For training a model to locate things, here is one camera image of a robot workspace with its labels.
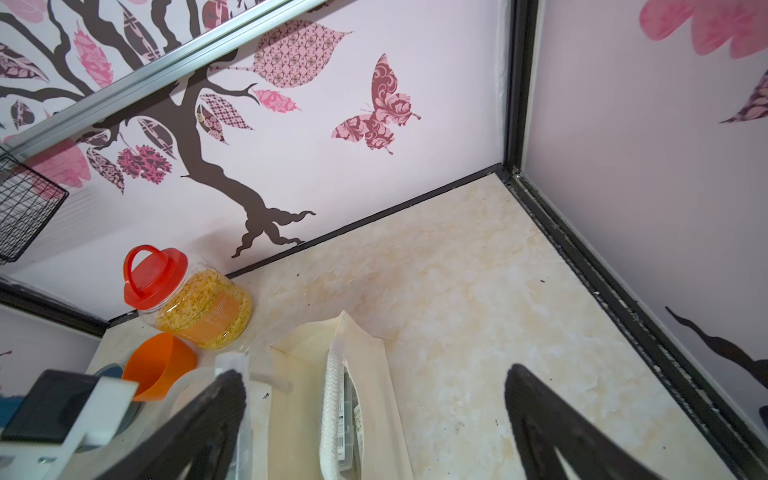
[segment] black trim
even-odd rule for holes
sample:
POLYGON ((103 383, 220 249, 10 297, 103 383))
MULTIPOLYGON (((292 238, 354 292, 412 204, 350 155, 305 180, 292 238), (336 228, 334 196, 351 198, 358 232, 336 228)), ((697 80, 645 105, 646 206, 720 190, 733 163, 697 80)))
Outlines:
POLYGON ((766 478, 768 449, 517 170, 500 176, 737 478, 766 478))
POLYGON ((108 327, 102 320, 19 285, 0 283, 0 303, 98 337, 104 336, 108 327))
MULTIPOLYGON (((341 227, 338 230, 334 230, 331 233, 326 233, 325 235, 322 235, 321 237, 317 237, 314 240, 310 240, 308 242, 301 243, 300 245, 296 245, 293 248, 289 248, 288 250, 284 252, 280 252, 277 255, 272 255, 269 258, 265 258, 264 260, 261 260, 256 263, 252 263, 249 266, 244 266, 243 268, 232 272, 227 275, 229 278, 235 278, 240 275, 243 275, 244 273, 251 272, 257 268, 261 268, 264 265, 267 265, 272 262, 276 262, 282 258, 288 257, 289 255, 293 255, 294 253, 299 253, 302 250, 306 250, 310 247, 314 247, 315 245, 325 242, 327 240, 331 240, 332 238, 336 238, 339 235, 343 235, 347 232, 351 232, 352 230, 355 230, 356 228, 363 227, 367 225, 368 223, 375 222, 381 218, 387 217, 392 214, 396 214, 397 212, 404 210, 409 207, 413 207, 416 204, 420 204, 424 200, 429 200, 430 198, 437 197, 438 195, 442 195, 447 191, 453 190, 454 188, 460 187, 462 185, 466 185, 470 182, 473 182, 477 179, 483 178, 490 174, 497 174, 498 172, 502 171, 502 165, 496 164, 492 165, 488 168, 484 168, 480 170, 479 172, 475 172, 471 175, 467 175, 466 177, 459 178, 456 181, 451 182, 450 184, 444 185, 440 188, 436 188, 430 192, 427 192, 426 194, 419 195, 416 198, 412 198, 411 200, 407 200, 405 202, 402 202, 401 204, 395 205, 394 207, 387 208, 386 210, 382 210, 376 214, 369 215, 368 217, 365 217, 361 220, 357 220, 356 222, 350 223, 349 225, 345 227, 341 227)), ((120 325, 121 323, 127 322, 130 319, 134 319, 138 316, 136 310, 133 312, 126 313, 124 315, 118 316, 113 318, 109 321, 109 326, 116 326, 120 325)))
POLYGON ((528 115, 528 93, 531 90, 538 0, 515 0, 511 8, 507 141, 504 151, 504 167, 507 170, 521 168, 525 122, 528 115))

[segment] orange bowl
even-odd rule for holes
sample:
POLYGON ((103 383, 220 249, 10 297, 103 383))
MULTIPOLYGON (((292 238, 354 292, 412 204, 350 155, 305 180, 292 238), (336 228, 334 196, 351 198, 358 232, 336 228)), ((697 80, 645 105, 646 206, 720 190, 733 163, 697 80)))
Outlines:
POLYGON ((131 355, 123 380, 138 382, 134 402, 162 400, 179 377, 195 366, 197 355, 190 347, 170 333, 161 333, 131 355))

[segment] beige marble surface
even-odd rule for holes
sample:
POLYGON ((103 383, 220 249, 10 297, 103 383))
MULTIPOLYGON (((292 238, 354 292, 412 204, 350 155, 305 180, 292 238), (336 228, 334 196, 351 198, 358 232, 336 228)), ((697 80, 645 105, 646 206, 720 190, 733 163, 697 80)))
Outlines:
MULTIPOLYGON (((269 370, 266 344, 346 310, 385 340, 414 476, 524 478, 504 408, 526 365, 618 445, 670 480, 732 478, 720 458, 495 175, 377 220, 236 280, 255 313, 233 349, 269 370)), ((91 370, 154 333, 109 329, 91 370)), ((211 364, 213 354, 201 357, 211 364)), ((266 468, 269 387, 252 382, 254 478, 266 468)), ((124 454, 154 410, 66 478, 124 454)))

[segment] black wire rack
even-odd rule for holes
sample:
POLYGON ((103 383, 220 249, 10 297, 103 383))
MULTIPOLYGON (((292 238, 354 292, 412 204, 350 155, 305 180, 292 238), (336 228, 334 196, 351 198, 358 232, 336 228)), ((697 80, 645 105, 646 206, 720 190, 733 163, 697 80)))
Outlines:
POLYGON ((68 195, 0 148, 0 265, 18 260, 68 195))

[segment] paper bag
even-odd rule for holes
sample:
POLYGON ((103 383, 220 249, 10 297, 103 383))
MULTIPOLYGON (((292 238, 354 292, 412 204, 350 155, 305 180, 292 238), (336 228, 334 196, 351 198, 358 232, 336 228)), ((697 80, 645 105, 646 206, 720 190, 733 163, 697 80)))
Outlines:
MULTIPOLYGON (((333 409, 338 412, 339 405, 339 383, 329 382, 332 388, 326 391, 326 374, 339 378, 339 372, 333 371, 337 362, 339 370, 343 363, 349 372, 362 414, 365 448, 360 478, 413 480, 382 340, 341 312, 335 319, 298 326, 270 347, 274 376, 293 384, 288 393, 273 389, 267 452, 270 480, 323 480, 323 473, 326 480, 339 477, 338 466, 335 472, 327 469, 327 455, 323 457, 326 468, 320 468, 323 402, 326 414, 333 409)), ((326 418, 326 429, 332 425, 330 420, 326 418)))

